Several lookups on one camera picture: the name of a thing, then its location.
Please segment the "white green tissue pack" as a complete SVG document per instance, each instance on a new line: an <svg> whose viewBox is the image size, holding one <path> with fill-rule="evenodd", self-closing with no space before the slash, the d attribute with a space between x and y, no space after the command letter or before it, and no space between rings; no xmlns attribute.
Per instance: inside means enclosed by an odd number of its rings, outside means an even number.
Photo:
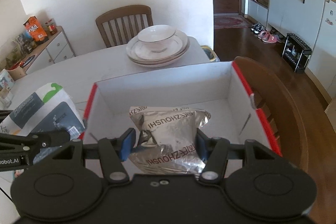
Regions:
<svg viewBox="0 0 336 224"><path fill-rule="evenodd" d="M16 109L19 114L34 117L44 125L52 126L52 131L66 130L70 140L78 139L85 131L84 122L76 110L74 103L63 87L56 83L48 83L28 96ZM41 150L33 164L41 161L59 147Z"/></svg>

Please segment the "silver foil snack bag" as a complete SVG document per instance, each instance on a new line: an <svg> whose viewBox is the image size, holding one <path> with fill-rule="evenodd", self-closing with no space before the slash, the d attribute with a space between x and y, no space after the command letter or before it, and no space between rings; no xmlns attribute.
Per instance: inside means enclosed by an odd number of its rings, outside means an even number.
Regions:
<svg viewBox="0 0 336 224"><path fill-rule="evenodd" d="M205 163L195 147L197 129L211 119L189 107L132 106L129 116L139 130L130 161L145 174L199 175Z"/></svg>

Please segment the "red white cardboard box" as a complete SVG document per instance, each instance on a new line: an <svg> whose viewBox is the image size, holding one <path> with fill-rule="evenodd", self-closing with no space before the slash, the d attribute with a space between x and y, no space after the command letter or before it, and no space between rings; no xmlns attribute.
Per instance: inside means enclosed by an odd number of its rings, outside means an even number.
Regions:
<svg viewBox="0 0 336 224"><path fill-rule="evenodd" d="M84 143L120 136L132 126L133 114L150 107L206 110L211 118L202 130L209 138L239 144L253 139L280 153L270 125L263 111L254 106L252 89L235 62L160 69L95 83L84 113Z"/></svg>

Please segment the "white sideboard cabinet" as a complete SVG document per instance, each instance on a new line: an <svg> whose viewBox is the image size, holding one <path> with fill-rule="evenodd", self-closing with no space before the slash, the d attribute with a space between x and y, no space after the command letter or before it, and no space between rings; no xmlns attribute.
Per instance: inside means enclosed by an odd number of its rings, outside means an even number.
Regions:
<svg viewBox="0 0 336 224"><path fill-rule="evenodd" d="M44 43L33 43L34 47L31 52L27 52L23 48L31 42L27 31L6 42L1 46L1 69L14 69L16 65L21 65L33 56L31 62L23 67L23 70L30 74L74 57L75 53L62 26L57 26L56 29L55 34L46 32L48 40Z"/></svg>

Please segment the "stacked white plates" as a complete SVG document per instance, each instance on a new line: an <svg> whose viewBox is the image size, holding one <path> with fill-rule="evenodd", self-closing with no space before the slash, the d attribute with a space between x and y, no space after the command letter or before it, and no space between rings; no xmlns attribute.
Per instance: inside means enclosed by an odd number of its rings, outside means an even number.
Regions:
<svg viewBox="0 0 336 224"><path fill-rule="evenodd" d="M137 65L150 68L164 67L179 60L189 49L188 36L179 30L160 42L142 42L132 38L126 46L126 54Z"/></svg>

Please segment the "white bowl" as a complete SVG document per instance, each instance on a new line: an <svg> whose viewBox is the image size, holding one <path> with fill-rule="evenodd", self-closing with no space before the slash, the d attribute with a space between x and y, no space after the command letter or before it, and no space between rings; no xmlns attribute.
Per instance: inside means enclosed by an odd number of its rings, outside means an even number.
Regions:
<svg viewBox="0 0 336 224"><path fill-rule="evenodd" d="M171 46L176 29L169 25L154 25L141 30L137 37L154 52L163 52Z"/></svg>

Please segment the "orange snack bag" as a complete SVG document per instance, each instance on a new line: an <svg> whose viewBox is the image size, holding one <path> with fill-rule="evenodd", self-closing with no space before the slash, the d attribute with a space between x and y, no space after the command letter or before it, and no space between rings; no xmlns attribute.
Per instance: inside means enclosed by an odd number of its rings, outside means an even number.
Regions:
<svg viewBox="0 0 336 224"><path fill-rule="evenodd" d="M49 39L36 16L29 17L23 25L36 43L42 44Z"/></svg>

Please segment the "brown wooden chair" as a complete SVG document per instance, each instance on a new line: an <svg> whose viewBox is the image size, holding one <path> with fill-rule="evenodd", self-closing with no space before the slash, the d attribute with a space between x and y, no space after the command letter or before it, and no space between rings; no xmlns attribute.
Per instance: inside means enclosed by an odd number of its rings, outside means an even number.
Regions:
<svg viewBox="0 0 336 224"><path fill-rule="evenodd" d="M95 20L107 48L127 44L138 33L153 25L151 8L129 5L107 11Z"/></svg>

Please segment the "pink slippers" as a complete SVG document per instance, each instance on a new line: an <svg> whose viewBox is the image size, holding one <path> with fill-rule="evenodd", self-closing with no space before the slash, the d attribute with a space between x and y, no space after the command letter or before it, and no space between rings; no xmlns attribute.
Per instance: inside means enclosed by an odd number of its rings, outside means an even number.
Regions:
<svg viewBox="0 0 336 224"><path fill-rule="evenodd" d="M263 30L262 32L260 32L260 34L258 34L257 37L267 44L275 44L281 41L278 34L271 34L270 32L266 30Z"/></svg>

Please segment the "red patterned rug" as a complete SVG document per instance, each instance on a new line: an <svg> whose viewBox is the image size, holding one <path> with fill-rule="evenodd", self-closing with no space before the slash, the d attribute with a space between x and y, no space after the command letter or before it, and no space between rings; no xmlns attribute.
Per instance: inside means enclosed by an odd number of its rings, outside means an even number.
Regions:
<svg viewBox="0 0 336 224"><path fill-rule="evenodd" d="M239 14L214 15L214 29L249 28L252 23Z"/></svg>

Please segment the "black shoe rack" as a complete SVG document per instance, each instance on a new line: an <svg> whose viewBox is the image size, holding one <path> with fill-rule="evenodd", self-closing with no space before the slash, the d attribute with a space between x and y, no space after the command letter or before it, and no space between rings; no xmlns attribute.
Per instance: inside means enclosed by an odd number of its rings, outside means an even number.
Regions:
<svg viewBox="0 0 336 224"><path fill-rule="evenodd" d="M282 58L289 64L295 73L304 73L312 49L299 36L287 33Z"/></svg>

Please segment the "grey wall cabinet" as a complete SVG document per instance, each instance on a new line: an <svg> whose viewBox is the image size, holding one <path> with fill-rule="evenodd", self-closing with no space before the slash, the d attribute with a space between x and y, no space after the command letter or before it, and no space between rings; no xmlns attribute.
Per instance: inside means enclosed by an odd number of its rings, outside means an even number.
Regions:
<svg viewBox="0 0 336 224"><path fill-rule="evenodd" d="M248 16L285 43L287 33L311 47L305 72L327 102L335 99L335 0L249 0Z"/></svg>

